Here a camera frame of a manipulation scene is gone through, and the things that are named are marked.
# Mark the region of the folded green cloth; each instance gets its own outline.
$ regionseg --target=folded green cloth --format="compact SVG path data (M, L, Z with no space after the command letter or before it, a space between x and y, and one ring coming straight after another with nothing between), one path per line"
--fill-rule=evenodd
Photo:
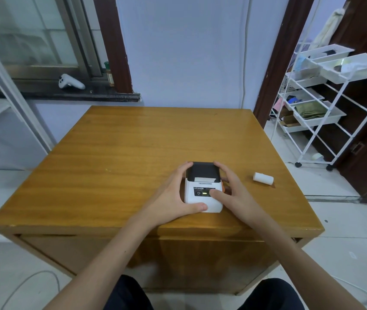
M298 104L295 107L295 110L303 119L316 119L318 117L323 117L327 112L327 109L317 101Z

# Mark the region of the white storage rack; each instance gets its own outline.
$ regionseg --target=white storage rack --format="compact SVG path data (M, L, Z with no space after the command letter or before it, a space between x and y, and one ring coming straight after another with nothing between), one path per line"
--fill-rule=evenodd
M332 50L334 49L337 54L333 54L331 56L327 57L321 57L321 58L315 58L311 59L311 55L314 53L319 53L321 51L326 50ZM357 67L355 67L350 74L347 74L347 77L341 74L340 72L337 72L334 70L334 66L336 65L344 65L346 60L356 60L357 62L361 59L367 61L367 53L364 54L358 54L351 57L347 57L348 54L353 51L352 49L339 46L339 45L329 45L322 48L309 50L309 51L303 51L298 56L305 56L304 64L306 67L309 67L308 69L304 69L302 71L292 71L291 73L286 73L286 77L283 80L283 83L281 85L281 88L279 90L279 93L277 94L276 101L281 98L281 106L280 109L283 108L285 105L289 110L293 111L293 114L297 121L300 123L300 126L293 126L293 127L285 127L281 125L281 120L279 118L279 113L275 113L275 111L272 109L272 114L276 115L277 118L277 124L281 127L281 129L290 137L291 141L297 148L297 150L300 153L299 158L297 159L297 162L295 163L296 167L301 167L302 162L303 163L318 163L318 164L326 164L326 169L328 171L333 170L333 164L337 161L337 159L340 157L340 155L346 150L348 145L352 142L354 137L358 134L358 132L362 129L362 127L367 122L367 116L363 119L362 123L357 127L357 129L350 133L348 132L344 127L339 125L338 121L341 116L346 115L343 113L340 109L336 107L336 104L338 100L341 97L346 98L348 101L352 102L353 104L357 105L361 109L367 112L367 108L362 106L361 104L357 103L353 99L349 98L348 96L344 95L343 92L346 89L347 85L351 81L357 81L360 79L366 79L367 78L367 62L365 64L359 63L357 64ZM330 80L334 83L343 83L340 90L336 90L335 88L331 87L329 84L327 84L327 80ZM320 94L316 93L313 89L309 88L313 85L319 85L324 84L326 87L330 88L334 92L337 93L336 98L334 98L333 102L330 103L328 101L323 101L324 97L322 97ZM301 102L297 102L294 104L289 104L286 100L286 97L288 95L297 95L300 94L300 99L304 99ZM295 110L295 106L298 104L308 103L308 102L319 102L322 106L324 106L327 109L326 114L322 118L318 119L303 119L300 114ZM344 146L341 148L341 150L338 153L335 153L324 140L321 139L321 137L318 135L321 127L325 124L335 124L337 125L346 135L348 135L348 140L344 144ZM294 140L294 138L290 135L292 132L296 131L302 131L302 130L309 130L313 135L308 141L307 145L303 150L300 149L297 142ZM318 138L325 146L326 148L331 152L331 154L334 156L334 159L330 162L328 161L313 161L313 160L304 160L304 155L306 154L307 150L309 149L311 143L315 138Z

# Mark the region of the portable printer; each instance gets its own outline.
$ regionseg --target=portable printer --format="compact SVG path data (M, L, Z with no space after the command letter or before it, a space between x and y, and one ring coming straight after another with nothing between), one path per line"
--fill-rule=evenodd
M211 162L194 162L186 170L185 203L202 202L208 206L204 212L221 212L222 203L209 195L211 189L222 191L219 168Z

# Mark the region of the person's right hand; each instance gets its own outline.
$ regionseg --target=person's right hand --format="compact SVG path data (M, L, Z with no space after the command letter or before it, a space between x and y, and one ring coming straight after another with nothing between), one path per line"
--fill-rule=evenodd
M227 178L222 177L221 179L229 183L231 194L211 189L211 197L230 209L238 219L251 226L254 220L263 213L263 210L229 167L217 161L214 161L214 164L226 173Z

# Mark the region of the table top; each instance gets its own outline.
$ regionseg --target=table top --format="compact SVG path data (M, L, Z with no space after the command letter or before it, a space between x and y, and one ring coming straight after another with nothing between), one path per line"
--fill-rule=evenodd
M250 110L92 106L0 209L0 233L113 235L178 165L213 160L291 237L324 230ZM274 185L252 181L254 172ZM259 239L225 207L151 235Z

